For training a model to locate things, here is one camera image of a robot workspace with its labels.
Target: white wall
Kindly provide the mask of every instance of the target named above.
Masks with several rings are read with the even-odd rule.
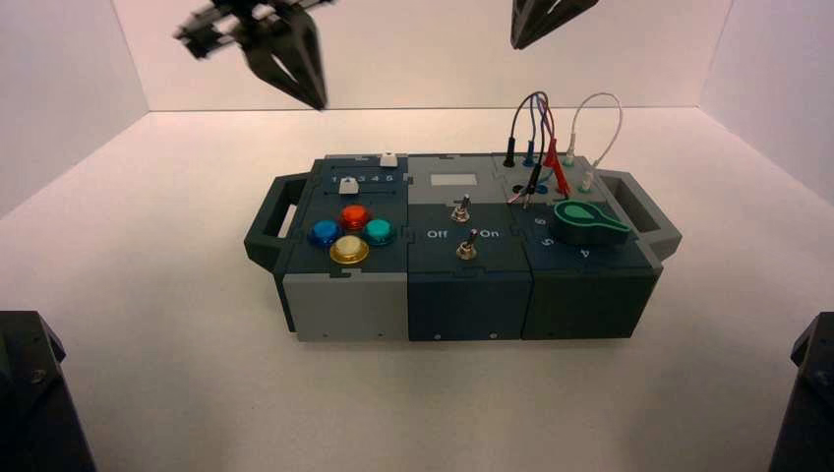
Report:
[[[701,107],[834,203],[832,25],[831,0],[735,0]]]
[[[236,46],[197,61],[171,35],[209,0],[114,0],[151,110],[304,108]],[[532,89],[575,105],[694,106],[731,0],[603,0],[524,51],[511,0],[343,0],[315,10],[331,108],[515,106]]]
[[[0,215],[148,110],[108,0],[0,2],[0,64]]]

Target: toggle switch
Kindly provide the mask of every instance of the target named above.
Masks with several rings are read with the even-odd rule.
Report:
[[[463,196],[463,201],[451,211],[451,220],[458,223],[469,221],[469,194]]]
[[[475,249],[475,240],[478,239],[478,230],[472,229],[469,231],[469,237],[466,241],[457,246],[457,257],[464,261],[471,261],[478,256],[478,251]]]

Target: yellow button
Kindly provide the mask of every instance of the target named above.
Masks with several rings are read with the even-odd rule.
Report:
[[[330,258],[339,264],[357,264],[368,257],[368,243],[356,236],[342,236],[330,246]]]

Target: handle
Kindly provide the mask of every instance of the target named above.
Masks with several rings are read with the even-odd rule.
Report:
[[[249,259],[270,272],[286,245],[286,240],[278,238],[278,231],[290,205],[297,206],[301,200],[309,179],[309,172],[275,177],[243,241]]]
[[[634,177],[616,170],[598,170],[597,175],[655,256],[663,261],[674,254],[681,243],[681,232]]]

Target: table surface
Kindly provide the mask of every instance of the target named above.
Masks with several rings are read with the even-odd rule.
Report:
[[[511,115],[151,113],[0,220],[0,301],[62,338],[100,470],[764,470],[791,345],[834,307],[834,207],[697,109],[627,110],[601,166],[684,234],[633,338],[287,331],[243,248],[274,176],[326,153],[501,150]],[[583,112],[577,150],[613,118]]]

